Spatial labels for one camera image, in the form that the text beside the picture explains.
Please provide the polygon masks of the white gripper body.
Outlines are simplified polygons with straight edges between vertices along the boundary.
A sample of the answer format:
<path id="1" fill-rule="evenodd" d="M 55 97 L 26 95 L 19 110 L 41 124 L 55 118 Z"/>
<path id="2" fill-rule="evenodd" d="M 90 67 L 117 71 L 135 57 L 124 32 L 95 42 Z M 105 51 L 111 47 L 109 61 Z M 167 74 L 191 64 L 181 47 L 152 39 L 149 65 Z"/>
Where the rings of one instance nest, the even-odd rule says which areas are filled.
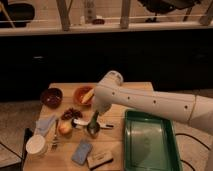
<path id="1" fill-rule="evenodd" d="M 92 109 L 94 112 L 98 112 L 100 116 L 105 114 L 111 108 L 111 104 L 105 101 L 95 99 L 92 102 Z"/>

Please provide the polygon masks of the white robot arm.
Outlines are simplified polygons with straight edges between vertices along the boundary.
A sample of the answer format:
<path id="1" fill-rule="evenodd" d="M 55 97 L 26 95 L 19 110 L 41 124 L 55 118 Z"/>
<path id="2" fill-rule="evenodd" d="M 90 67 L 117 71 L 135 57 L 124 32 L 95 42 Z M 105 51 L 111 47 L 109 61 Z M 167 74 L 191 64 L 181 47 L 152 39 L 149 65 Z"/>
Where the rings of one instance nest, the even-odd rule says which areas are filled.
<path id="1" fill-rule="evenodd" d="M 94 88 L 93 110 L 102 115 L 112 104 L 123 105 L 213 135 L 213 98 L 129 89 L 122 84 L 123 76 L 117 71 L 109 71 Z"/>

